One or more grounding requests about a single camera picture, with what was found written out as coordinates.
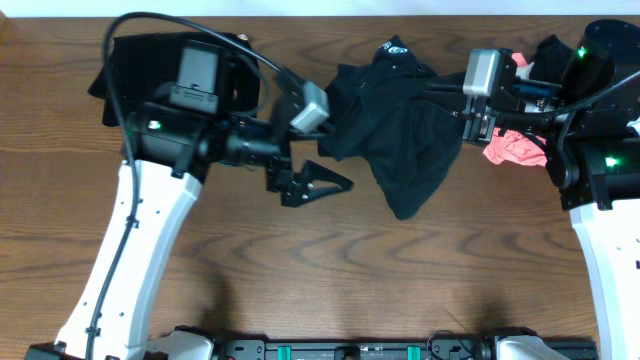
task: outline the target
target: robotic arm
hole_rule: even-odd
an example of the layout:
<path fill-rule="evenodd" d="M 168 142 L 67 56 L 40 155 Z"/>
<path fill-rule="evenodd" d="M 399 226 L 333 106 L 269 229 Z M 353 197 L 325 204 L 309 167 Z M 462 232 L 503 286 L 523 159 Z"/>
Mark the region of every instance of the robotic arm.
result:
<path fill-rule="evenodd" d="M 144 16 L 149 14 L 125 15 L 114 24 Z M 640 210 L 640 140 L 627 127 L 640 116 L 638 43 L 640 29 L 631 24 L 592 23 L 562 84 L 517 78 L 507 51 L 474 50 L 463 84 L 434 81 L 424 94 L 436 103 L 455 104 L 452 114 L 465 122 L 463 137 L 471 144 L 490 142 L 497 126 L 521 131 L 543 147 L 547 171 L 585 253 L 604 359 L 640 358 L 635 341 L 640 338 L 635 304 L 640 298 L 640 227 L 635 221 Z M 268 123 L 225 109 L 233 93 L 225 69 L 233 61 L 246 61 L 247 53 L 189 43 L 167 97 L 144 103 L 122 121 L 127 161 L 120 168 L 114 211 L 89 282 L 55 343 L 32 346 L 28 359 L 124 360 L 156 353 L 170 359 L 291 360 L 292 351 L 305 358 L 338 360 L 597 357 L 595 349 L 585 350 L 587 345 L 576 349 L 545 343 L 529 331 L 481 340 L 434 336 L 426 344 L 321 345 L 257 340 L 216 344 L 193 329 L 176 328 L 169 337 L 147 341 L 153 301 L 171 247 L 211 163 L 264 167 L 266 189 L 280 193 L 284 206 L 300 206 L 353 185 L 313 162 L 306 162 L 300 173 L 292 170 L 289 143 L 321 136 L 314 131 L 329 114 L 326 94 L 315 84 L 259 54 L 249 54 L 277 69 L 276 82 L 284 95 Z M 118 113 L 117 101 L 114 107 Z M 535 136 L 545 138 L 546 144 Z M 315 189 L 314 180 L 335 186 Z M 121 238 L 123 233 L 128 238 Z"/>

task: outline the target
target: black cloth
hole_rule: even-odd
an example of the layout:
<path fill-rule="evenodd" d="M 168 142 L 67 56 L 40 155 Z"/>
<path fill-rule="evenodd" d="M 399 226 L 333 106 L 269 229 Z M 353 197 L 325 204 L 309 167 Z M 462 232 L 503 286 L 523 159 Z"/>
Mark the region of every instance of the black cloth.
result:
<path fill-rule="evenodd" d="M 462 144 L 464 124 L 421 96 L 424 79 L 435 77 L 394 36 L 371 65 L 339 65 L 326 88 L 336 130 L 320 140 L 320 154 L 365 158 L 398 219 L 436 191 Z"/>
<path fill-rule="evenodd" d="M 234 34 L 224 33 L 223 35 L 250 48 L 247 41 L 240 40 Z M 230 47 L 211 35 L 201 32 L 144 34 L 114 39 L 110 61 L 125 116 L 136 110 L 141 103 L 150 100 L 160 85 L 176 82 L 182 49 L 189 40 Z M 255 108 L 260 93 L 260 79 L 241 61 L 236 62 L 235 68 L 231 71 L 234 74 L 229 78 L 236 81 L 234 87 L 237 97 L 229 108 L 237 111 Z M 89 94 L 101 99 L 107 97 L 103 71 L 100 71 L 89 88 Z M 106 126 L 118 125 L 108 98 L 105 101 L 102 123 Z"/>
<path fill-rule="evenodd" d="M 542 40 L 533 56 L 529 79 L 560 84 L 573 50 L 554 34 Z"/>

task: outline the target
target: folded black cloth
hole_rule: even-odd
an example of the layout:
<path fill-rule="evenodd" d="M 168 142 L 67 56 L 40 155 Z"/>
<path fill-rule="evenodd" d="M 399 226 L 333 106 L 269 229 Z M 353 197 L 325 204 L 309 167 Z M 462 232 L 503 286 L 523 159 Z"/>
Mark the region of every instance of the folded black cloth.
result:
<path fill-rule="evenodd" d="M 533 55 L 533 68 L 529 79 L 554 84 L 562 82 L 562 73 L 569 64 L 573 50 L 554 34 L 542 40 Z"/>
<path fill-rule="evenodd" d="M 235 34 L 223 35 L 250 48 L 247 41 L 239 39 Z M 189 40 L 230 48 L 228 44 L 201 32 L 145 34 L 114 39 L 110 61 L 125 116 L 136 110 L 141 103 L 148 101 L 160 85 L 176 82 L 182 49 Z M 255 108 L 260 93 L 260 79 L 242 61 L 235 62 L 231 71 L 234 73 L 229 78 L 235 79 L 233 86 L 237 96 L 229 108 L 236 111 Z M 106 93 L 104 73 L 100 71 L 89 88 L 89 94 L 105 99 Z M 118 125 L 108 97 L 102 123 L 106 126 Z"/>
<path fill-rule="evenodd" d="M 434 77 L 394 36 L 371 65 L 339 65 L 326 88 L 336 130 L 320 140 L 320 154 L 365 158 L 398 219 L 414 216 L 436 191 L 462 144 L 464 124 L 451 107 L 422 96 Z"/>

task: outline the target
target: white wall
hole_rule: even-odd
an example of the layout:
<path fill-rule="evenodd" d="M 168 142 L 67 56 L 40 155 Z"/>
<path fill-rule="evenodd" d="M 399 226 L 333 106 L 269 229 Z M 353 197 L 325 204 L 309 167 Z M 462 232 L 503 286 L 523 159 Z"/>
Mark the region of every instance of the white wall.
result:
<path fill-rule="evenodd" d="M 640 0 L 0 0 L 0 10 L 9 17 L 130 11 L 182 16 L 637 15 Z"/>

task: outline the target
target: green led indicator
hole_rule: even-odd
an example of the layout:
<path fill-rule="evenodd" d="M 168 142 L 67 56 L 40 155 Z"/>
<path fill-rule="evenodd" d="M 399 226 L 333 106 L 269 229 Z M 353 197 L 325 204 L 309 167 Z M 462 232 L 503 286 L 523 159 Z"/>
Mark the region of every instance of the green led indicator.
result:
<path fill-rule="evenodd" d="M 156 121 L 156 120 L 149 121 L 149 129 L 160 130 L 160 128 L 162 128 L 162 124 L 159 121 Z"/>
<path fill-rule="evenodd" d="M 580 49 L 578 49 L 578 57 L 582 59 L 585 55 L 587 55 L 587 49 L 582 46 Z"/>
<path fill-rule="evenodd" d="M 614 167 L 614 166 L 618 165 L 618 159 L 616 159 L 616 158 L 608 157 L 608 158 L 605 158 L 604 161 L 605 161 L 605 163 L 607 164 L 608 167 Z"/>

